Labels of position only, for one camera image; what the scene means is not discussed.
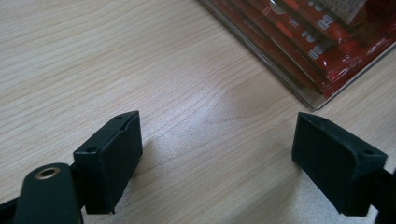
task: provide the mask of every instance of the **wooden table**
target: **wooden table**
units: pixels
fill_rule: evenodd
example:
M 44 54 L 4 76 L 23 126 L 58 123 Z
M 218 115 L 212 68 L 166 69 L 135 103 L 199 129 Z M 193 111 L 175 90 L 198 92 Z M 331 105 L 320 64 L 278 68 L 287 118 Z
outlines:
M 396 162 L 396 51 L 312 112 L 195 0 L 0 2 L 0 203 L 38 166 L 139 110 L 144 155 L 115 215 L 86 223 L 373 223 L 291 161 L 299 111 Z

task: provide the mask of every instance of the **black clamp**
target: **black clamp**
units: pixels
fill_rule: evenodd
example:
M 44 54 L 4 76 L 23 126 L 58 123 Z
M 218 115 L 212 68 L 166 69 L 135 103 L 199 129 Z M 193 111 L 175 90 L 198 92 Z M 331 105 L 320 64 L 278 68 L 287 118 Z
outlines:
M 139 112 L 118 115 L 73 153 L 72 165 L 26 176 L 20 198 L 0 205 L 0 223 L 83 223 L 83 206 L 87 214 L 115 213 L 142 154 Z
M 383 169 L 387 154 L 331 121 L 300 113 L 292 149 L 297 162 L 339 213 L 396 223 L 396 175 Z

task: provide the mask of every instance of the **plastic packaging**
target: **plastic packaging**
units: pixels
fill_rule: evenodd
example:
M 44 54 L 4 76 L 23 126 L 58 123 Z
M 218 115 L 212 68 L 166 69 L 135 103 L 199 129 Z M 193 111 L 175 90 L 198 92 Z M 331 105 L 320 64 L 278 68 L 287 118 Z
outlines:
M 200 1 L 313 109 L 395 45 L 394 0 Z

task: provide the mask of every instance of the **screw hole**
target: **screw hole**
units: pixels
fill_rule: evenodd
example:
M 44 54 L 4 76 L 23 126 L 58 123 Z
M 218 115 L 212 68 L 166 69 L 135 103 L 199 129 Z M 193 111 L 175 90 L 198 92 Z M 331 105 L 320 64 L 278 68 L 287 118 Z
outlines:
M 87 149 L 85 149 L 87 152 L 94 152 L 96 151 L 96 147 L 89 147 Z
M 37 175 L 35 175 L 35 178 L 39 180 L 49 179 L 56 176 L 60 171 L 61 169 L 58 167 L 50 167 L 38 172 Z

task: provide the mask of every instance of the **red package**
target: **red package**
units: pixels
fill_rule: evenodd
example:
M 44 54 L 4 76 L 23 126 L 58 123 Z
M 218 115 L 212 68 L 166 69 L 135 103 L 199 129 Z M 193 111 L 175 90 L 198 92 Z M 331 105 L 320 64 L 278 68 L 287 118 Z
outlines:
M 370 65 L 370 63 L 380 56 L 386 49 L 388 49 L 395 42 L 395 36 L 384 35 L 383 37 L 376 40 L 373 44 L 368 47 L 356 50 L 351 55 L 350 61 L 355 60 L 355 64 L 351 65 L 349 70 L 341 75 L 336 85 L 338 88 L 343 87 L 350 79 L 361 72 L 365 67 Z
M 381 27 L 378 32 L 392 33 L 396 26 L 395 0 L 368 0 L 366 5 L 369 22 Z
M 346 55 L 332 46 L 327 38 L 320 37 L 320 34 L 299 23 L 273 1 L 249 0 L 249 2 L 308 55 L 331 82 L 335 82 L 347 73 L 351 64 L 354 65 L 355 61 L 346 58 Z
M 359 41 L 352 36 L 337 18 L 329 14 L 322 4 L 313 0 L 276 0 L 275 2 L 286 4 L 329 37 L 345 54 L 351 53 L 359 47 Z
M 321 89 L 326 98 L 335 93 L 329 80 L 310 62 L 304 58 L 304 54 L 296 48 L 276 27 L 251 4 L 245 0 L 231 0 L 232 3 L 241 9 L 263 32 L 271 36 L 272 40 L 314 81 Z
M 257 26 L 248 20 L 229 0 L 214 0 L 212 4 L 220 9 L 238 29 L 244 32 L 248 38 L 261 51 L 270 55 L 271 60 L 281 64 L 289 74 L 293 75 L 299 82 L 308 89 L 314 90 L 317 86 L 309 79 L 305 73 L 275 45 L 271 39 L 264 34 Z

